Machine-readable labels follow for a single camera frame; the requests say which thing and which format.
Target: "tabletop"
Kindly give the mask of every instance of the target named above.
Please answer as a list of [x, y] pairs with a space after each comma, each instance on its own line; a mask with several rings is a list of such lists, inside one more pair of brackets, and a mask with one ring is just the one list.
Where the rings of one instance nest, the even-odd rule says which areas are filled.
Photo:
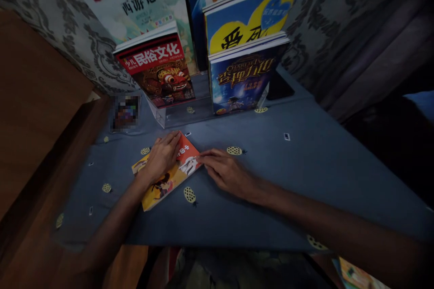
[[[253, 173], [296, 193], [322, 201], [423, 241], [432, 241], [434, 214], [399, 178], [343, 129], [291, 77], [293, 97], [254, 111], [187, 124], [177, 129], [199, 150], [229, 146]], [[64, 208], [60, 244], [79, 250], [133, 181], [131, 166], [163, 130], [146, 101], [142, 127], [111, 134], [109, 126], [90, 147]], [[109, 183], [111, 193], [102, 185]], [[183, 194], [191, 187], [197, 207]], [[284, 218], [221, 191], [201, 167], [152, 210], [138, 213], [126, 243], [153, 246], [239, 247], [312, 251], [307, 235]]]

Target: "human hand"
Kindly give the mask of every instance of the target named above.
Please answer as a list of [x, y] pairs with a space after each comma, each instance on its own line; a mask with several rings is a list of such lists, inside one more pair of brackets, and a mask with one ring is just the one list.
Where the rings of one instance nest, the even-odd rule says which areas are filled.
[[266, 181], [247, 171], [233, 156], [219, 149], [204, 151], [197, 158], [217, 186], [241, 199], [255, 202]]
[[159, 179], [173, 167], [179, 152], [179, 139], [181, 132], [173, 131], [163, 139], [158, 138], [147, 160], [146, 166], [137, 174], [139, 180], [143, 180], [147, 186]]

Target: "wallpaper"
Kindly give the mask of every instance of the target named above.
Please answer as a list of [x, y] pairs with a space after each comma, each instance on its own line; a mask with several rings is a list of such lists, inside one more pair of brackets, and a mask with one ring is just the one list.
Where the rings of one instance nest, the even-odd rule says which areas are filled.
[[[297, 0], [287, 20], [292, 44], [283, 66], [314, 95], [342, 71], [328, 66], [389, 0]], [[82, 0], [0, 0], [105, 93], [138, 89], [113, 58], [115, 43]]]

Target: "yellow book cover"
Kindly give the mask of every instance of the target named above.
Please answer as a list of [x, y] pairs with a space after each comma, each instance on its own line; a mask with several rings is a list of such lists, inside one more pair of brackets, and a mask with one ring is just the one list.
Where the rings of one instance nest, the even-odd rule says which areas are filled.
[[[175, 165], [146, 191], [142, 199], [143, 211], [151, 210], [201, 166], [196, 161], [199, 152], [184, 135], [181, 135], [179, 143], [180, 149]], [[131, 166], [134, 175], [146, 166], [149, 155]]]
[[358, 289], [389, 289], [369, 273], [339, 257], [340, 270], [345, 281]]

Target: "floor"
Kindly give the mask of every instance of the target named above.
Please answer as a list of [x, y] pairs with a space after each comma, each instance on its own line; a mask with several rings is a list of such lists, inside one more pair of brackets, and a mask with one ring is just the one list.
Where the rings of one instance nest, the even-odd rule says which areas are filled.
[[[56, 143], [2, 219], [0, 288], [58, 289], [71, 274], [76, 253], [55, 244], [51, 234], [74, 183], [74, 172], [107, 120], [107, 107], [103, 101], [94, 101], [71, 121], [61, 136], [68, 141]], [[107, 272], [104, 288], [135, 288], [146, 259], [146, 246], [122, 246]]]

